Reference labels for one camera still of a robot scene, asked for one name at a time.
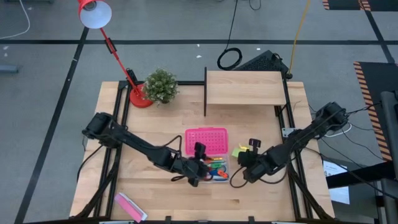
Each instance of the wooden table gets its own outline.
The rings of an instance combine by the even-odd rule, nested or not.
[[[117,86],[117,82],[103,82],[96,112],[112,113]],[[288,82],[288,86],[295,124],[298,128],[304,128],[312,119],[303,83]],[[230,153],[239,143],[247,145],[249,138],[262,141],[260,152],[282,142],[273,106],[208,105],[208,115],[204,117],[203,86],[179,86],[179,90],[180,94],[167,105],[153,105],[146,109],[130,106],[127,117],[129,131],[154,145],[162,145],[178,134],[183,135],[188,128],[224,127],[228,130]],[[85,158],[97,147],[98,141],[88,141]],[[177,149],[177,143],[171,147]],[[316,141],[311,141],[308,147],[318,150]],[[81,171],[71,215],[76,215],[98,188],[103,159],[104,150],[90,159]],[[304,150],[302,159],[309,191],[334,217],[319,155]],[[239,168],[234,157],[230,157],[230,164],[231,172]],[[277,180],[283,173],[284,169],[263,178]],[[287,178],[277,185],[258,181],[241,189],[234,189],[229,183],[200,183],[194,188],[186,179],[171,182],[170,178],[175,175],[154,167],[140,152],[123,146],[116,192],[125,193],[138,204],[148,214],[148,220],[164,220],[168,215],[172,216],[172,220],[247,221],[248,216],[254,216],[256,221],[295,219]],[[243,176],[238,174],[234,184],[241,183]],[[302,194],[299,189],[297,192],[304,217]],[[104,214],[108,197],[105,193],[101,214]],[[131,217],[115,203],[112,219],[130,220]]]

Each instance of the white cable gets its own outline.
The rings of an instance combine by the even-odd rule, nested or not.
[[[349,128],[348,128],[347,130],[342,131],[342,132],[337,133],[337,134],[332,134],[331,136],[329,136],[329,135],[326,134],[325,137],[327,137],[327,138],[332,138],[332,137],[336,137],[336,136],[339,136],[339,135],[341,135],[341,134],[347,133],[348,131],[351,130],[351,128],[353,128],[353,125],[352,125],[350,122],[349,122],[348,124],[349,124]]]
[[[27,16],[27,13],[26,13],[25,7],[24,7],[24,5],[23,5],[23,3],[22,3],[22,0],[19,0],[19,2],[20,2],[20,4],[21,4],[21,6],[22,6],[22,10],[24,11],[25,16],[26,16],[26,19],[27,19],[27,29],[26,29],[24,32],[21,32],[21,33],[19,33],[19,34],[11,35],[11,36],[8,36],[8,37],[0,37],[0,40],[1,40],[1,39],[6,39],[6,38],[11,38],[11,37],[16,37],[16,36],[18,36],[18,35],[25,34],[26,32],[29,31],[29,29],[30,29],[30,20],[29,20],[29,16]]]

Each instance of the concrete floor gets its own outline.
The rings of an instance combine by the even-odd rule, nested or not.
[[[227,0],[115,0],[112,21],[105,27],[114,40],[226,39],[234,1]],[[30,31],[17,40],[78,40],[83,26],[77,16],[77,1],[54,4],[25,3]],[[259,11],[247,1],[238,2],[232,39],[292,40],[299,26],[305,1],[263,0]],[[396,12],[374,12],[384,39],[398,40]],[[21,32],[26,21],[18,3],[0,1],[0,37]],[[88,40],[102,39],[90,30]],[[326,11],[321,1],[310,6],[301,40],[377,40],[363,11]],[[289,64],[291,45],[230,45],[243,52],[247,62],[266,50],[277,52]],[[165,68],[179,80],[202,80],[203,68],[217,70],[216,60],[224,44],[117,45],[126,67],[140,80]],[[388,46],[398,60],[398,46]],[[75,44],[1,44],[0,63],[21,66],[15,75],[0,76],[0,217],[14,223],[33,168],[49,128],[55,105],[75,54]],[[228,55],[223,63],[235,58]],[[298,45],[293,67],[294,81],[303,81],[314,109],[336,101],[348,111],[364,106],[353,62],[387,62],[379,45]],[[81,130],[91,119],[101,82],[122,80],[124,75],[104,45],[85,44],[72,84],[55,129],[25,222],[67,218],[76,187],[76,172],[82,161]],[[350,117],[352,123],[371,127],[368,114]],[[348,136],[380,156],[373,132],[353,129]],[[356,162],[380,162],[367,150],[344,136],[325,139]],[[325,155],[346,160],[320,142]]]

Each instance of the pink container lid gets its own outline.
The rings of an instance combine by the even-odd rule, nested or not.
[[[195,154],[195,143],[200,142],[206,146],[206,154],[227,154],[228,133],[225,128],[194,128],[185,131],[185,152],[187,155]]]

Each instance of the potted plant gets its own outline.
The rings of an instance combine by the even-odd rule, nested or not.
[[[158,68],[145,79],[142,91],[145,93],[145,99],[157,104],[170,103],[178,93],[177,87],[176,76]]]

